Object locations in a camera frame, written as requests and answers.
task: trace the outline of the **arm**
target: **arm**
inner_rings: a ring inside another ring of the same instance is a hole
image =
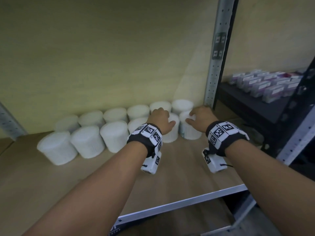
[[[210,108],[198,107],[186,119],[205,132],[217,120]],[[262,210],[283,235],[314,235],[315,182],[268,156],[251,143],[237,140],[225,154]]]
[[[148,123],[162,134],[171,131],[168,111],[152,112]],[[97,171],[74,187],[24,235],[106,235],[114,225],[130,195],[147,156],[146,147],[130,142]]]

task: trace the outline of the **paper towel roll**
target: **paper towel roll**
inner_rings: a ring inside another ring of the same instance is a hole
[[[119,120],[128,122],[127,110],[125,108],[109,109],[104,113],[103,118],[106,123],[116,122]]]
[[[172,110],[172,105],[170,102],[167,101],[159,101],[159,102],[154,102],[150,104],[150,111],[153,112],[155,109],[163,108],[166,111],[171,112]]]
[[[174,113],[170,113],[169,118],[168,118],[168,122],[171,122],[171,121],[176,121],[176,124],[168,134],[165,134],[162,137],[162,141],[164,143],[171,143],[178,138],[178,127],[179,127],[179,123],[180,123],[179,117]]]
[[[82,127],[96,125],[100,129],[105,124],[102,111],[92,111],[85,113],[79,117],[79,124]]]
[[[188,123],[186,123],[186,119],[190,118],[195,120],[196,116],[190,116],[191,110],[188,111],[184,111],[179,115],[179,120],[180,120],[180,124],[179,124],[179,134],[188,140],[195,140],[201,137],[202,132],[197,131],[196,129],[194,129],[192,126],[190,126]]]
[[[130,121],[136,118],[148,117],[150,115],[150,108],[147,105],[135,105],[128,108],[127,114]]]
[[[92,158],[99,155],[105,149],[105,144],[100,136],[98,126],[81,127],[72,135],[70,142],[83,158]]]
[[[37,149],[57,166],[68,163],[78,154],[70,143],[70,133],[68,131],[53,132],[45,136],[37,144]]]
[[[70,133],[73,133],[80,127],[78,118],[77,115],[68,115],[60,119],[56,122],[54,131],[69,131]]]
[[[136,130],[137,127],[141,126],[142,124],[146,123],[146,121],[148,120],[147,117],[145,118],[136,118],[136,119],[133,119],[131,120],[129,123],[128,123],[128,130],[129,130],[129,133],[132,134],[132,132],[134,130]]]
[[[106,123],[100,134],[110,152],[117,153],[127,143],[128,125],[124,121]]]
[[[172,113],[180,115],[181,112],[191,110],[194,107],[192,101],[186,99],[177,99],[172,102]]]

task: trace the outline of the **person's left arm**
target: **person's left arm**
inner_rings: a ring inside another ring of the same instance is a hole
[[[147,123],[162,134],[171,131],[169,113],[154,110]],[[147,148],[133,141],[124,146],[92,175],[74,187],[54,205],[24,236],[107,235],[130,195]]]

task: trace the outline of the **white roll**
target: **white roll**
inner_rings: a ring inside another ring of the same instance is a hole
[[[147,117],[145,118],[136,118],[136,119],[133,119],[131,120],[129,123],[128,123],[128,130],[129,130],[129,133],[132,134],[132,132],[134,130],[136,130],[137,127],[141,126],[142,124],[146,123],[146,121],[148,120]]]
[[[79,124],[82,127],[96,125],[101,129],[105,124],[102,111],[96,110],[81,115],[79,117]]]
[[[136,118],[148,117],[150,115],[150,108],[147,105],[135,105],[128,108],[127,114],[130,121]]]
[[[169,118],[168,118],[168,122],[171,122],[171,121],[175,121],[176,124],[168,134],[165,134],[162,137],[162,141],[164,143],[171,143],[178,138],[178,127],[179,127],[179,123],[180,123],[179,117],[174,113],[170,113]]]
[[[80,128],[77,115],[68,115],[56,122],[54,131],[69,131],[73,133]]]
[[[172,105],[170,102],[167,101],[159,101],[159,102],[154,102],[150,104],[150,111],[153,112],[155,109],[163,108],[166,111],[171,112],[172,110]]]
[[[124,121],[106,123],[101,128],[100,134],[108,150],[117,153],[127,143],[129,136],[127,123]]]
[[[105,144],[100,136],[98,126],[81,127],[72,135],[70,142],[83,158],[92,158],[99,155],[105,149]]]
[[[103,118],[106,123],[119,120],[128,122],[127,110],[125,108],[111,108],[104,113]]]
[[[181,112],[191,110],[194,107],[192,101],[186,99],[177,99],[172,102],[172,113],[180,115]]]
[[[68,131],[53,132],[45,136],[37,144],[37,149],[57,166],[68,163],[78,154],[70,143],[70,133]]]
[[[179,120],[180,120],[180,124],[179,124],[179,134],[188,140],[195,140],[201,137],[202,132],[197,131],[196,129],[194,129],[192,126],[190,126],[188,123],[186,123],[186,119],[190,118],[195,120],[196,116],[190,116],[191,110],[188,111],[184,111],[179,115]]]

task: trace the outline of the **person's right arm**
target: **person's right arm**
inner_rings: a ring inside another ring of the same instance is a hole
[[[186,119],[205,132],[217,120],[208,107],[191,111]],[[283,235],[315,235],[315,182],[265,154],[246,140],[237,140],[225,150],[238,175],[261,209]]]

